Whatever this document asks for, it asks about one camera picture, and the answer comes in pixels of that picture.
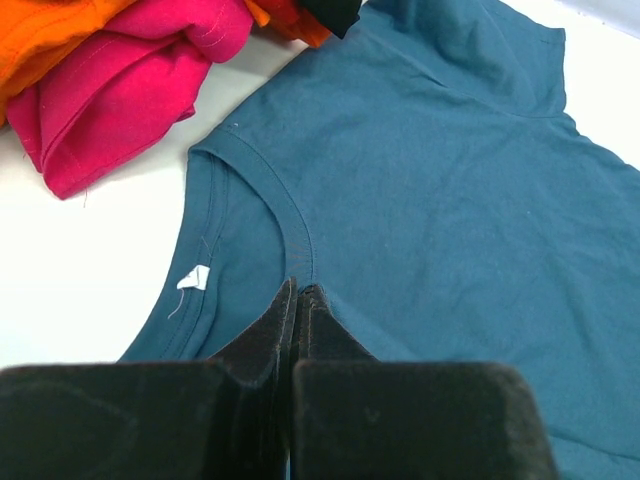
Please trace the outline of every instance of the white table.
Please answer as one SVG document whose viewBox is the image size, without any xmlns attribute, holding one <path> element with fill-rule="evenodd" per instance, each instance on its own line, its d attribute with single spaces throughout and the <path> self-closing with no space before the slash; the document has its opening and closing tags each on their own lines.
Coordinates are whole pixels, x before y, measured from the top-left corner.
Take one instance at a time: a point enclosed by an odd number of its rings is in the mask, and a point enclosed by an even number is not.
<svg viewBox="0 0 640 480">
<path fill-rule="evenodd" d="M 640 168 L 640 40 L 553 0 L 505 2 L 567 29 L 568 112 L 583 134 Z M 0 367 L 120 357 L 171 262 L 187 148 L 301 49 L 252 38 L 211 70 L 194 117 L 64 202 L 46 189 L 16 135 L 0 130 Z"/>
</svg>

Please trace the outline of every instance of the pink cloth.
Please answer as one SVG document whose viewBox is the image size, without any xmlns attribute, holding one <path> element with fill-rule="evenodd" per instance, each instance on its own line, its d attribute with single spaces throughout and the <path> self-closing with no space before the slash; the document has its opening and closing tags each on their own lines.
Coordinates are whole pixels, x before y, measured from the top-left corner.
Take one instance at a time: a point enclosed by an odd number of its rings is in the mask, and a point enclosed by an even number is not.
<svg viewBox="0 0 640 480">
<path fill-rule="evenodd" d="M 138 0 L 8 106 L 36 169 L 65 199 L 158 142 L 212 63 L 249 37 L 243 0 Z"/>
</svg>

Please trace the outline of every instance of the teal fabric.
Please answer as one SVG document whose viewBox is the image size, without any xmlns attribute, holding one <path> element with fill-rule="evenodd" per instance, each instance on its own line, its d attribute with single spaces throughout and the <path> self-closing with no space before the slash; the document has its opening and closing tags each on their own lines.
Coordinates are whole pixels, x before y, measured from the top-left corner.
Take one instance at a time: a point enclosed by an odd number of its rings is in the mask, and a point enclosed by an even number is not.
<svg viewBox="0 0 640 480">
<path fill-rule="evenodd" d="M 564 40 L 498 0 L 371 0 L 190 150 L 123 360 L 211 355 L 294 275 L 382 360 L 518 368 L 564 478 L 640 478 L 640 173 L 563 113 Z"/>
</svg>

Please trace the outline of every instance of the white clothing tag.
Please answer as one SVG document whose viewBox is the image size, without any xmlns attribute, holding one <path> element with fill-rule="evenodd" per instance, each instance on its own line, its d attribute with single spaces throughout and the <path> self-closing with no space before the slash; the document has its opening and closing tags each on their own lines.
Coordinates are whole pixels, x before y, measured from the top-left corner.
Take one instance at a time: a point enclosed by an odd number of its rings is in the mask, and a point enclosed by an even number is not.
<svg viewBox="0 0 640 480">
<path fill-rule="evenodd" d="M 207 288 L 209 270 L 209 267 L 205 267 L 204 265 L 196 265 L 194 269 L 189 272 L 189 275 L 178 282 L 176 288 L 178 290 L 182 290 L 183 288 L 205 290 Z"/>
</svg>

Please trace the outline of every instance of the orange cloth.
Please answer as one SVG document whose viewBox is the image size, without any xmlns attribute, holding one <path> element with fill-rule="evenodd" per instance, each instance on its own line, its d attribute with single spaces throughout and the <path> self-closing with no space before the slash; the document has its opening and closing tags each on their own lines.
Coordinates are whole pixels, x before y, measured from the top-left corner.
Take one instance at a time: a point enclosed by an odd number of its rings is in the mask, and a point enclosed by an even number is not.
<svg viewBox="0 0 640 480">
<path fill-rule="evenodd" d="M 0 126 L 7 100 L 40 80 L 134 0 L 2 0 Z"/>
<path fill-rule="evenodd" d="M 247 8 L 260 27 L 269 25 L 287 40 L 300 39 L 313 48 L 318 48 L 330 36 L 331 32 L 322 26 L 307 10 L 299 9 L 298 20 L 287 24 L 269 14 L 252 0 L 245 0 Z"/>
</svg>

